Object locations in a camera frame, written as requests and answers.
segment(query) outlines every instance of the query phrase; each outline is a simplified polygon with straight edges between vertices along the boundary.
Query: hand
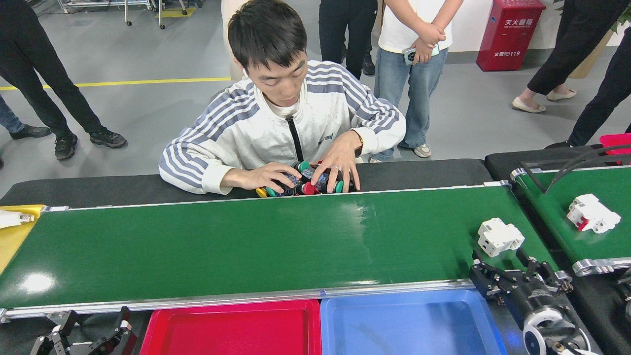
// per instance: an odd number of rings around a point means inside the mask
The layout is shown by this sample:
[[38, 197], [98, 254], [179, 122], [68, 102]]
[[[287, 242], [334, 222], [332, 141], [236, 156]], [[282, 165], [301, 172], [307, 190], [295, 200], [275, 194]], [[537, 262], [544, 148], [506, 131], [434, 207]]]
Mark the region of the hand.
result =
[[283, 188], [278, 186], [275, 181], [283, 183], [289, 188], [294, 186], [294, 183], [283, 174], [284, 172], [294, 175], [298, 179], [301, 177], [300, 173], [289, 165], [272, 162], [254, 170], [230, 169], [224, 175], [221, 185], [234, 186], [245, 190], [254, 190], [267, 186], [277, 193], [282, 193]]
[[416, 48], [416, 54], [414, 55], [414, 61], [412, 65], [416, 65], [418, 63], [425, 63], [432, 58], [432, 49], [433, 46], [428, 47], [425, 45], [421, 37], [419, 37], [414, 43], [412, 43], [412, 47]]
[[447, 36], [445, 36], [445, 31], [437, 25], [426, 23], [418, 34], [418, 38], [420, 38], [425, 45], [433, 48], [441, 40], [447, 39]]
[[329, 150], [322, 156], [322, 163], [320, 163], [320, 166], [315, 170], [311, 183], [315, 185], [322, 173], [326, 169], [331, 168], [329, 182], [326, 186], [328, 193], [333, 192], [339, 172], [342, 173], [342, 181], [344, 182], [342, 192], [348, 192], [351, 176], [355, 182], [355, 188], [359, 190], [359, 175], [357, 174], [357, 167], [355, 166], [355, 149], [361, 146], [361, 144], [362, 142], [357, 132], [351, 130], [342, 133], [333, 141]]

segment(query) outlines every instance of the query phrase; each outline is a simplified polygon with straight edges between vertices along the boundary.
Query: black hair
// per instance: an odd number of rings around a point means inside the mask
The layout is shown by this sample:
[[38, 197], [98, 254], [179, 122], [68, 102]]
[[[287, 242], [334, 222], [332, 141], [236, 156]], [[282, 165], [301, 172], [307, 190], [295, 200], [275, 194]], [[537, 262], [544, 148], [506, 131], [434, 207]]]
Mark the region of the black hair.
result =
[[298, 13], [280, 0], [250, 0], [230, 19], [232, 54], [247, 70], [268, 61], [288, 68], [307, 49], [307, 32]]

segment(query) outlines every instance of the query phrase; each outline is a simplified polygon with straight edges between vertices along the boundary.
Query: striped jacket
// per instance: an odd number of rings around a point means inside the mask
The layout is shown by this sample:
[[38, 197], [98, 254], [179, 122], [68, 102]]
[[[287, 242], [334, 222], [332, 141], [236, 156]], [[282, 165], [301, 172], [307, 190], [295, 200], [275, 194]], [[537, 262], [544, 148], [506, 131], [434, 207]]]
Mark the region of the striped jacket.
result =
[[269, 108], [250, 79], [217, 93], [190, 128], [172, 140], [160, 158], [161, 177], [192, 193], [227, 194], [220, 188], [228, 170], [255, 169], [270, 162], [315, 162], [340, 134], [354, 129], [363, 140], [362, 155], [397, 145], [405, 134], [405, 117], [390, 102], [377, 99], [340, 65], [309, 61], [289, 122]]

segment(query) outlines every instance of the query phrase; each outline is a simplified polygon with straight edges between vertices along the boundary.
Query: gray floor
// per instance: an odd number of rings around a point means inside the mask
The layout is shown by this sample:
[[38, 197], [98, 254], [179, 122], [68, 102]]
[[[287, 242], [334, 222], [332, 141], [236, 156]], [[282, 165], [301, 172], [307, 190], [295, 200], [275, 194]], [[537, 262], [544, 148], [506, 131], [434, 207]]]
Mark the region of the gray floor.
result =
[[[288, 2], [307, 27], [309, 57], [319, 59], [318, 2]], [[164, 19], [166, 30], [158, 29], [154, 14], [139, 6], [130, 11], [131, 27], [125, 26], [123, 12], [117, 8], [65, 15], [56, 1], [47, 1], [37, 11], [43, 13], [40, 21], [75, 83], [229, 76], [219, 0], [207, 0], [189, 18]], [[432, 96], [428, 134], [432, 159], [483, 159], [491, 153], [540, 149], [567, 139], [576, 118], [594, 97], [608, 61], [608, 57], [599, 59], [585, 79], [568, 80], [568, 87], [578, 90], [572, 100], [553, 104], [540, 97], [539, 102], [548, 107], [544, 114], [510, 109], [511, 100], [537, 68], [484, 73], [475, 63], [447, 64]], [[362, 82], [374, 85], [374, 79], [366, 76]], [[7, 85], [0, 80], [0, 86]], [[227, 81], [215, 81], [82, 88], [103, 124], [129, 140], [128, 146], [117, 150], [92, 145], [49, 90], [79, 136], [77, 152], [72, 159], [58, 162], [53, 136], [14, 141], [0, 131], [5, 164], [0, 170], [0, 196], [15, 183], [34, 179], [155, 174], [166, 143], [192, 124], [208, 98], [227, 85]], [[21, 93], [3, 90], [1, 94], [23, 122], [40, 125]], [[407, 99], [399, 106], [405, 112]], [[624, 132], [630, 109], [631, 102], [623, 102], [596, 137]], [[400, 151], [395, 159], [419, 158]]]

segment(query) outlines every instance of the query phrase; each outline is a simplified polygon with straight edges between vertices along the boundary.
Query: sneaker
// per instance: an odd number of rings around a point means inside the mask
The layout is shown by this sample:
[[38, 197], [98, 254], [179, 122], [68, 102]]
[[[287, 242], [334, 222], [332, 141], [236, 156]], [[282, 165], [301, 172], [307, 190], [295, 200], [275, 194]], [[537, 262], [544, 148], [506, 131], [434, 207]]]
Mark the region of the sneaker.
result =
[[55, 158], [57, 160], [66, 160], [72, 157], [77, 141], [77, 136], [74, 133], [66, 136], [57, 136], [57, 139], [55, 139]]
[[22, 128], [21, 131], [14, 133], [9, 132], [9, 135], [11, 135], [11, 138], [13, 138], [14, 140], [20, 140], [26, 137], [45, 137], [51, 133], [52, 132], [50, 132], [50, 128], [48, 127], [33, 127], [25, 124], [24, 128]]
[[554, 148], [573, 148], [573, 147], [569, 143], [567, 143], [567, 140], [566, 140], [566, 141], [561, 141], [559, 143], [548, 145], [544, 149], [554, 149]]
[[363, 58], [362, 73], [366, 76], [375, 75], [375, 63], [372, 62], [372, 57], [365, 56]]
[[432, 156], [432, 150], [430, 149], [430, 146], [427, 145], [427, 143], [423, 144], [420, 147], [414, 148], [412, 152], [414, 152], [414, 154], [418, 155], [421, 158], [429, 158]]
[[98, 131], [90, 133], [90, 142], [103, 144], [110, 148], [121, 148], [127, 143], [127, 140], [120, 134], [101, 126]]

